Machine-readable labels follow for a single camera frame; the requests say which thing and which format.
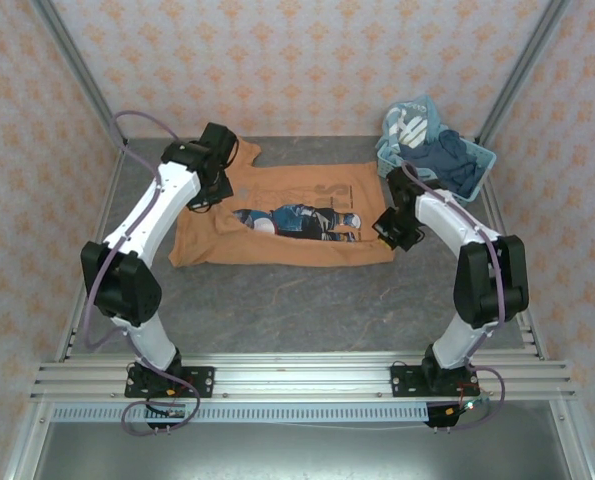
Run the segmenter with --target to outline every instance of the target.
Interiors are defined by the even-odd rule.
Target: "t-shirt sleeve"
[[[249,143],[241,137],[237,137],[238,143],[233,148],[234,158],[230,168],[250,167],[255,158],[261,153],[259,145]]]

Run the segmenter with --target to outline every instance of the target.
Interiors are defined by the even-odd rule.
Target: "printed graphic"
[[[276,210],[241,209],[233,212],[247,227],[283,237],[355,242],[353,232],[334,232],[337,226],[359,228],[361,219],[355,213],[339,213],[332,208],[303,204],[283,205]]]

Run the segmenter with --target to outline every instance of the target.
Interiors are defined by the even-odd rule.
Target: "clothes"
[[[355,228],[361,225],[358,215],[307,205],[283,205],[270,213],[246,208],[235,210],[233,213],[239,221],[253,230],[311,240],[354,242],[355,236],[352,233],[336,233],[332,230],[338,225],[357,225]]]
[[[415,148],[422,142],[437,140],[441,128],[439,114],[428,95],[421,95],[409,102],[394,103],[382,123],[382,136],[376,149],[384,147],[390,155],[399,153],[399,144]]]
[[[400,149],[401,158],[417,168],[431,169],[448,190],[464,198],[470,196],[486,171],[477,165],[477,157],[466,153],[466,144],[454,130],[444,130],[439,140],[429,145],[400,145]]]
[[[374,162],[256,168],[240,139],[226,171],[234,196],[177,219],[174,266],[203,262],[353,266],[390,262],[372,224],[386,209]]]

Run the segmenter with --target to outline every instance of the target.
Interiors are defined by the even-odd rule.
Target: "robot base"
[[[182,367],[173,361],[167,373],[186,380],[199,392],[201,398],[212,398],[215,383],[214,367]],[[128,379],[124,391],[126,398],[189,398],[193,392],[178,383],[167,380],[139,363],[128,366]]]
[[[476,397],[479,380],[475,372],[465,367],[441,368],[435,359],[433,346],[426,349],[421,366],[392,365],[390,385],[393,397]]]
[[[459,397],[463,387],[465,397],[476,397],[479,388],[470,384],[478,382],[477,377],[465,368],[446,370],[450,376],[435,382],[433,388],[428,384],[421,366],[393,365],[390,367],[390,386],[393,397]]]

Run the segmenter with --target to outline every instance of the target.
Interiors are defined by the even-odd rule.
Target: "black mounting plate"
[[[460,384],[479,384],[477,375],[462,369],[451,378],[450,382],[444,383],[440,391],[432,391],[428,386],[421,366],[393,365],[390,367],[390,386],[393,397],[459,397],[461,395]],[[479,388],[466,385],[463,387],[464,397],[476,397],[479,395]]]
[[[129,381],[126,381],[126,389],[124,390],[124,396],[126,398],[194,398],[195,395],[188,389],[182,389],[180,391],[180,385],[174,382],[168,382],[168,387],[171,387],[175,392],[172,395],[162,395],[162,388],[158,387],[158,392],[152,392],[149,390],[142,390],[140,386],[139,376],[136,374],[138,369],[128,369],[128,380],[132,382],[129,385]],[[199,392],[201,398],[212,398],[213,388],[215,385],[215,367],[181,367],[182,380],[188,381],[193,387]]]

